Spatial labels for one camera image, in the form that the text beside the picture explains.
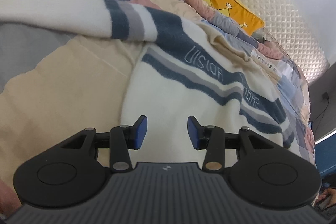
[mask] black cable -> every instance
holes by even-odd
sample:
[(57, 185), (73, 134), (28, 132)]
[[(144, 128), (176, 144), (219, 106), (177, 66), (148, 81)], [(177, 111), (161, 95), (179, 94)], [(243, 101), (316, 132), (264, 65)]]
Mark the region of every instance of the black cable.
[(317, 133), (317, 129), (319, 128), (319, 125), (320, 125), (320, 123), (321, 123), (321, 121), (322, 121), (322, 119), (323, 119), (323, 117), (324, 117), (324, 113), (326, 112), (329, 103), (330, 103), (330, 99), (328, 99), (328, 104), (327, 104), (327, 106), (325, 107), (325, 109), (324, 109), (324, 110), (320, 113), (320, 115), (318, 115), (318, 116), (315, 118), (315, 120), (314, 120), (314, 122), (315, 122), (315, 121), (322, 115), (322, 118), (320, 119), (320, 121), (319, 121), (319, 123), (317, 124), (317, 127), (316, 127), (316, 129), (315, 129), (315, 134)]

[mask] blue chair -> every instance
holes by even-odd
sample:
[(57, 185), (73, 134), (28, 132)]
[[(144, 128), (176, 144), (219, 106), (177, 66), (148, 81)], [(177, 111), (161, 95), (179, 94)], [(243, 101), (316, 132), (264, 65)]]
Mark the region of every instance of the blue chair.
[(336, 173), (336, 131), (315, 145), (315, 162), (321, 177)]

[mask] bed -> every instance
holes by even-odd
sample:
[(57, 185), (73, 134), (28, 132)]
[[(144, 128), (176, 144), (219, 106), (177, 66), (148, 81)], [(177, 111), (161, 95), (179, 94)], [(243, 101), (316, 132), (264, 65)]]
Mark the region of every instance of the bed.
[[(314, 164), (303, 71), (202, 0), (0, 0), (0, 174), (83, 128), (148, 117), (138, 161), (202, 163), (187, 117)], [(106, 165), (106, 151), (99, 161)], [(226, 165), (236, 161), (227, 151)]]

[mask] ribbed gray panel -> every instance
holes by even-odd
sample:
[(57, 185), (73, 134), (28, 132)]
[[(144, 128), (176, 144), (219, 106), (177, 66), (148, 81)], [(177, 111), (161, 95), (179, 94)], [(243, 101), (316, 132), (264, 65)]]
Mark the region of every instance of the ribbed gray panel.
[(327, 220), (310, 206), (291, 211), (253, 206), (237, 197), (220, 175), (204, 173), (196, 163), (139, 163), (130, 173), (112, 176), (97, 196), (81, 205), (62, 210), (24, 205), (6, 223), (324, 224)]

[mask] power outlet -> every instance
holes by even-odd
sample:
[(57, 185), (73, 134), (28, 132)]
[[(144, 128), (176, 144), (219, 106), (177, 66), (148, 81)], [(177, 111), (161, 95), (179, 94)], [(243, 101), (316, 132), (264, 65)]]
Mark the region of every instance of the power outlet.
[(322, 99), (323, 100), (329, 100), (329, 94), (328, 94), (328, 92), (325, 92), (325, 93), (322, 94)]

